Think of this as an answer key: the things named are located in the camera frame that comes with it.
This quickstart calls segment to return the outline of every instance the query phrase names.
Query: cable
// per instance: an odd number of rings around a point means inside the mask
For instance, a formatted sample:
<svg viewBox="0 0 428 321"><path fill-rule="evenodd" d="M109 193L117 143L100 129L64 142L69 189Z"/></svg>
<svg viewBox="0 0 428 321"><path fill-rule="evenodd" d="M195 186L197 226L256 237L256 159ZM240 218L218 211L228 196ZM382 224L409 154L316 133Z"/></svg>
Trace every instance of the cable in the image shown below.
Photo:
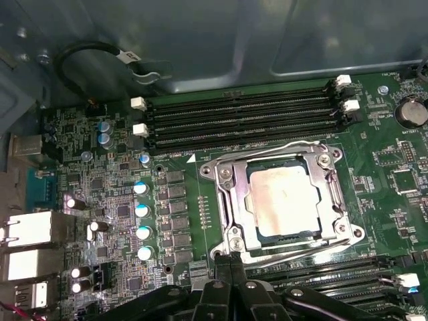
<svg viewBox="0 0 428 321"><path fill-rule="evenodd" d="M419 64L419 66L417 66L417 69L416 69L416 75L418 76L419 79L423 80L424 82L428 82L428 77L424 76L422 74L422 69L425 67L425 65L427 64L427 62L428 62L428 55L426 55L422 59L421 63Z"/></svg>

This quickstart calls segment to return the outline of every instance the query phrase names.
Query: chip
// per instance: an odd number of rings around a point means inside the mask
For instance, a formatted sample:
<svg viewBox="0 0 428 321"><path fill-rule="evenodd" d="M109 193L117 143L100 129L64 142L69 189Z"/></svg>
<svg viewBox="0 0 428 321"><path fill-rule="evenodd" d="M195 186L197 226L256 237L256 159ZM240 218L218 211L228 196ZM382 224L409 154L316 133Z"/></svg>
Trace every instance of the chip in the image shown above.
<svg viewBox="0 0 428 321"><path fill-rule="evenodd" d="M166 191L162 191L160 193L158 193L158 200L159 201L164 201L168 199L168 193Z"/></svg>
<svg viewBox="0 0 428 321"><path fill-rule="evenodd" d="M98 257L105 257L107 256L107 247L99 247L96 249L96 256Z"/></svg>
<svg viewBox="0 0 428 321"><path fill-rule="evenodd" d="M169 204L171 214L179 214L187 211L186 201L178 201Z"/></svg>
<svg viewBox="0 0 428 321"><path fill-rule="evenodd" d="M162 240L162 247L171 247L173 246L172 239L163 239Z"/></svg>
<svg viewBox="0 0 428 321"><path fill-rule="evenodd" d="M119 164L119 170L120 171L125 171L127 169L129 169L129 163Z"/></svg>
<svg viewBox="0 0 428 321"><path fill-rule="evenodd" d="M184 185L168 187L168 196L170 199L178 199L179 197L186 196L186 189Z"/></svg>
<svg viewBox="0 0 428 321"><path fill-rule="evenodd" d="M102 189L102 179L93 179L91 182L92 189Z"/></svg>
<svg viewBox="0 0 428 321"><path fill-rule="evenodd" d="M125 121L124 120L118 120L116 122L116 128L117 129L123 129L123 128L125 128Z"/></svg>
<svg viewBox="0 0 428 321"><path fill-rule="evenodd" d="M176 219L172 219L171 223L173 226L173 231L189 228L189 219L187 217L178 217Z"/></svg>
<svg viewBox="0 0 428 321"><path fill-rule="evenodd" d="M168 183L184 181L185 176L182 171L167 172Z"/></svg>
<svg viewBox="0 0 428 321"><path fill-rule="evenodd" d="M166 178L164 178L164 177L161 177L161 178L159 178L159 179L156 181L156 183L157 183L157 185L159 185L159 186L161 186L161 185L166 185L166 184L167 184L167 179L166 179Z"/></svg>
<svg viewBox="0 0 428 321"><path fill-rule="evenodd" d="M129 206L119 206L118 207L118 217L129 216Z"/></svg>
<svg viewBox="0 0 428 321"><path fill-rule="evenodd" d="M127 147L125 144L119 144L116 150L118 151L118 154L124 154L126 153Z"/></svg>
<svg viewBox="0 0 428 321"><path fill-rule="evenodd" d="M164 265L174 264L175 263L175 255L172 254L172 255L164 256L163 257L163 263L164 263Z"/></svg>
<svg viewBox="0 0 428 321"><path fill-rule="evenodd" d="M80 174L70 174L67 176L67 182L71 185L79 184Z"/></svg>
<svg viewBox="0 0 428 321"><path fill-rule="evenodd" d="M175 259L177 263L189 263L193 261L192 251L175 252Z"/></svg>
<svg viewBox="0 0 428 321"><path fill-rule="evenodd" d="M186 246L190 245L190 234L178 234L174 235L174 246Z"/></svg>
<svg viewBox="0 0 428 321"><path fill-rule="evenodd" d="M161 231L170 231L171 230L171 223L163 223L160 225Z"/></svg>
<svg viewBox="0 0 428 321"><path fill-rule="evenodd" d="M130 291L138 291L141 289L142 280L141 278L132 278L128 280L128 289Z"/></svg>

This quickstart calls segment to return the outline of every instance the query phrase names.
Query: mounting screw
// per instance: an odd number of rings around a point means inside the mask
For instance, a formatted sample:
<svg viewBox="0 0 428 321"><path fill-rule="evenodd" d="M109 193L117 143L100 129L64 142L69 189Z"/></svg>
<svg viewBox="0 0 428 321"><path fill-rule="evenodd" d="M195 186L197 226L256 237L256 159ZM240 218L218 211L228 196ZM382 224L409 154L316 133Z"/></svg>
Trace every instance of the mounting screw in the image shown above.
<svg viewBox="0 0 428 321"><path fill-rule="evenodd" d="M27 30L24 27L18 28L16 31L16 35L20 38L26 38L27 37Z"/></svg>
<svg viewBox="0 0 428 321"><path fill-rule="evenodd" d="M380 95L385 96L385 95L387 95L389 93L389 88L388 88L388 86L382 85L382 86L379 86L377 88L377 92Z"/></svg>
<svg viewBox="0 0 428 321"><path fill-rule="evenodd" d="M257 284L256 284L256 283L254 283L254 282L247 282L247 283L245 284L245 286L246 286L247 288L249 288L249 289L255 289L255 288L257 287Z"/></svg>
<svg viewBox="0 0 428 321"><path fill-rule="evenodd" d="M331 164L331 162L332 160L327 154L321 154L318 156L318 164L321 166L328 166Z"/></svg>
<svg viewBox="0 0 428 321"><path fill-rule="evenodd" d="M299 290L299 289L293 289L290 292L293 296L303 296L303 291Z"/></svg>
<svg viewBox="0 0 428 321"><path fill-rule="evenodd" d="M230 169L220 170L220 176L224 179L229 179L232 176L232 171Z"/></svg>
<svg viewBox="0 0 428 321"><path fill-rule="evenodd" d="M234 237L230 240L229 245L233 251L241 251L243 249L243 240L240 237Z"/></svg>

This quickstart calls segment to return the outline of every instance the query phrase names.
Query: microchip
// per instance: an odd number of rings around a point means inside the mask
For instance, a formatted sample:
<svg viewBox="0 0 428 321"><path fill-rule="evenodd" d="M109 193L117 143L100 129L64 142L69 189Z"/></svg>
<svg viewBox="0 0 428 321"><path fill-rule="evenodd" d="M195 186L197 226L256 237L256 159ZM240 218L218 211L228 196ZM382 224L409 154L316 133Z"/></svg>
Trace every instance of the microchip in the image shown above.
<svg viewBox="0 0 428 321"><path fill-rule="evenodd" d="M118 217L129 216L129 206L119 206L118 207Z"/></svg>
<svg viewBox="0 0 428 321"><path fill-rule="evenodd" d="M123 128L125 128L125 121L124 120L118 120L116 122L116 128L117 129L123 129Z"/></svg>
<svg viewBox="0 0 428 321"><path fill-rule="evenodd" d="M168 193L166 191L162 191L158 193L158 200L164 201L165 199L168 199Z"/></svg>
<svg viewBox="0 0 428 321"><path fill-rule="evenodd" d="M64 126L64 133L70 133L70 132L74 132L74 125L70 124L70 125L65 125Z"/></svg>
<svg viewBox="0 0 428 321"><path fill-rule="evenodd" d="M102 189L102 179L93 179L91 182L92 189Z"/></svg>
<svg viewBox="0 0 428 321"><path fill-rule="evenodd" d="M118 154L124 154L126 153L127 148L125 144L119 144L116 149L118 151Z"/></svg>
<svg viewBox="0 0 428 321"><path fill-rule="evenodd" d="M171 223L173 225L173 231L189 228L189 219L187 217L177 217L176 219L172 219Z"/></svg>
<svg viewBox="0 0 428 321"><path fill-rule="evenodd" d="M167 184L167 179L166 179L166 178L164 178L164 177L161 177L161 178L159 178L159 179L156 181L156 183L157 183L157 185L159 185L159 186L161 186L161 185L166 185L166 184Z"/></svg>
<svg viewBox="0 0 428 321"><path fill-rule="evenodd" d="M98 249L96 249L96 256L98 257L104 257L107 256L107 247L99 247Z"/></svg>
<svg viewBox="0 0 428 321"><path fill-rule="evenodd" d="M169 215L168 207L158 207L158 215Z"/></svg>
<svg viewBox="0 0 428 321"><path fill-rule="evenodd" d="M138 159L132 159L129 161L129 169L132 171L137 171L140 169L140 161Z"/></svg>
<svg viewBox="0 0 428 321"><path fill-rule="evenodd" d="M182 182L185 176L182 171L167 172L168 183Z"/></svg>
<svg viewBox="0 0 428 321"><path fill-rule="evenodd" d="M138 291L139 289L141 289L141 285L141 278L132 278L128 280L128 289L130 291Z"/></svg>
<svg viewBox="0 0 428 321"><path fill-rule="evenodd" d="M174 264L175 263L175 255L168 255L168 256L164 256L163 257L163 263L164 265L168 265L168 264Z"/></svg>
<svg viewBox="0 0 428 321"><path fill-rule="evenodd" d="M192 251L175 252L175 259L177 263L189 263L193 261Z"/></svg>
<svg viewBox="0 0 428 321"><path fill-rule="evenodd" d="M165 231L170 231L171 230L171 223L163 223L160 225L160 230L165 232Z"/></svg>
<svg viewBox="0 0 428 321"><path fill-rule="evenodd" d="M172 239L163 239L162 240L162 247L171 247L173 246Z"/></svg>
<svg viewBox="0 0 428 321"><path fill-rule="evenodd" d="M170 199L178 199L179 197L186 196L186 189L184 185L168 187L168 196Z"/></svg>
<svg viewBox="0 0 428 321"><path fill-rule="evenodd" d="M71 185L79 184L80 174L70 174L67 176L67 182Z"/></svg>
<svg viewBox="0 0 428 321"><path fill-rule="evenodd" d="M190 245L190 234L178 234L174 235L174 246L186 246Z"/></svg>
<svg viewBox="0 0 428 321"><path fill-rule="evenodd" d="M129 163L119 164L120 171L125 171L126 169L129 169Z"/></svg>
<svg viewBox="0 0 428 321"><path fill-rule="evenodd" d="M187 211L186 201L178 201L169 204L171 214L179 214Z"/></svg>

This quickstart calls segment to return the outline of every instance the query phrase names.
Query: white label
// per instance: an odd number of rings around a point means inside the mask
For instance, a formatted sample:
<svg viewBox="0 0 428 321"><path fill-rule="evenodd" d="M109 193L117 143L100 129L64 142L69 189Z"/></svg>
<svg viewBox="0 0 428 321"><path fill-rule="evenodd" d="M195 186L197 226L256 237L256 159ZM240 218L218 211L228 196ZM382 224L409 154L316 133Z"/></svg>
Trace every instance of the white label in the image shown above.
<svg viewBox="0 0 428 321"><path fill-rule="evenodd" d="M132 51L122 51L116 57L125 64L130 64L131 62L138 62L141 60L141 58Z"/></svg>

